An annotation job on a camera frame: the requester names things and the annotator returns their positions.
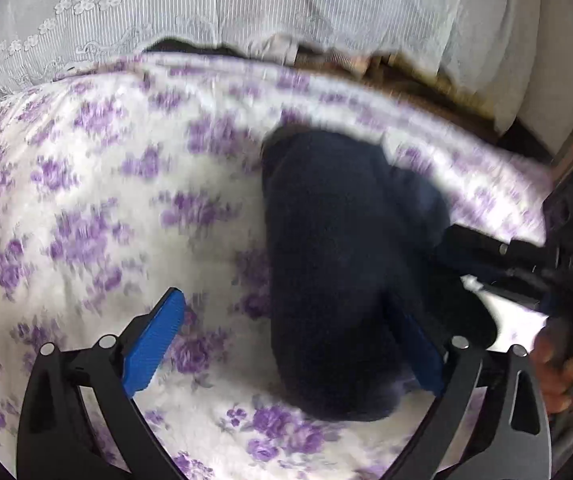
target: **black metal bracket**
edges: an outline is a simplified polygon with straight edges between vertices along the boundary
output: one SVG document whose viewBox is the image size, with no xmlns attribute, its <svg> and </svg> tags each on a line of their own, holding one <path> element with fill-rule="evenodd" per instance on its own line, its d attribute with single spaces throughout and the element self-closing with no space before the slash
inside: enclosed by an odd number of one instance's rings
<svg viewBox="0 0 573 480">
<path fill-rule="evenodd" d="M 122 386 L 122 366 L 166 298 L 135 317 L 119 337 L 84 350 L 40 349 L 26 387 L 18 428 L 18 480 L 186 480 Z M 93 389 L 131 473 L 105 462 L 91 430 L 80 386 Z"/>
<path fill-rule="evenodd" d="M 26 389 L 18 430 L 18 480 L 186 480 L 122 386 L 124 358 L 164 303 L 138 316 L 120 336 L 61 352 L 42 346 Z M 544 402 L 527 357 L 484 351 L 454 336 L 445 350 L 445 389 L 383 480 L 546 480 L 551 447 Z M 106 463 L 90 427 L 80 387 L 93 389 L 131 473 Z M 476 386 L 483 412 L 459 464 L 437 472 Z"/>
</svg>

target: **human hand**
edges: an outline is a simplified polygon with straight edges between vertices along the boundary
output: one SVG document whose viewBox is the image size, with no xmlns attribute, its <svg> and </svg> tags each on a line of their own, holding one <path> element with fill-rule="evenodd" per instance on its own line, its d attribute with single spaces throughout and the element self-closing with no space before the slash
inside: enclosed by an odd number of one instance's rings
<svg viewBox="0 0 573 480">
<path fill-rule="evenodd" d="M 559 370 L 551 364 L 554 352 L 553 342 L 545 327 L 535 336 L 530 358 L 545 398 L 547 413 L 560 413 L 569 407 L 573 408 L 573 398 L 565 393 L 573 384 L 573 358 Z"/>
</svg>

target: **dark navy clothing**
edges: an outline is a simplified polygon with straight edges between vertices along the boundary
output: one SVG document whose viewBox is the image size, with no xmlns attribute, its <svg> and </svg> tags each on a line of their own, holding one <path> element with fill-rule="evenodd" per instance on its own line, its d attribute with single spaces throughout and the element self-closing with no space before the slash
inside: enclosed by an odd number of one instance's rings
<svg viewBox="0 0 573 480">
<path fill-rule="evenodd" d="M 414 309 L 449 333 L 493 343 L 484 305 L 432 260 L 450 221 L 424 177 L 391 167 L 379 146 L 311 129 L 275 132 L 262 171 L 272 350 L 305 412 L 387 416 L 409 365 L 439 393 L 441 357 L 409 319 Z"/>
</svg>

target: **floral bedsheet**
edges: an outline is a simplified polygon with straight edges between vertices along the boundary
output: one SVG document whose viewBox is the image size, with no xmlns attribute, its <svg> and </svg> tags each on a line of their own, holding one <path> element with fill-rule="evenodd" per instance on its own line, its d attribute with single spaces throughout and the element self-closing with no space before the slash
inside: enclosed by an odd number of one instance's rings
<svg viewBox="0 0 573 480">
<path fill-rule="evenodd" d="M 281 400 L 258 157 L 263 136 L 294 120 L 381 143 L 392 163 L 433 179 L 456 222 L 543 240 L 541 168 L 347 82 L 151 54 L 4 98 L 0 461 L 11 472 L 39 347 L 119 333 L 169 286 L 186 295 L 185 323 L 135 401 L 189 479 L 371 479 L 393 461 L 429 394 L 409 392 L 373 423 L 311 420 Z M 505 344 L 528 345 L 541 320 L 500 311 Z M 124 466 L 87 401 L 106 459 Z"/>
</svg>

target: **silver screw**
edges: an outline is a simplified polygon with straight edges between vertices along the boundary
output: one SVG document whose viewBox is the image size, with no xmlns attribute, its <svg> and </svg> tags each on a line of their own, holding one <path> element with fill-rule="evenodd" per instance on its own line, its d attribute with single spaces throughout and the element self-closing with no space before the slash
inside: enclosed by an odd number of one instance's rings
<svg viewBox="0 0 573 480">
<path fill-rule="evenodd" d="M 451 344 L 455 347 L 455 348 L 459 348 L 460 350 L 465 350 L 467 348 L 469 348 L 469 340 L 461 335 L 454 335 L 451 338 Z"/>
<path fill-rule="evenodd" d="M 40 353 L 42 355 L 51 355 L 55 351 L 55 345 L 53 343 L 44 343 L 42 348 L 40 348 Z"/>
<path fill-rule="evenodd" d="M 511 347 L 511 350 L 518 357 L 526 357 L 527 356 L 527 350 L 522 345 L 513 345 Z"/>
<path fill-rule="evenodd" d="M 118 342 L 118 338 L 113 334 L 103 335 L 98 342 L 101 348 L 109 349 L 113 348 L 113 345 Z"/>
</svg>

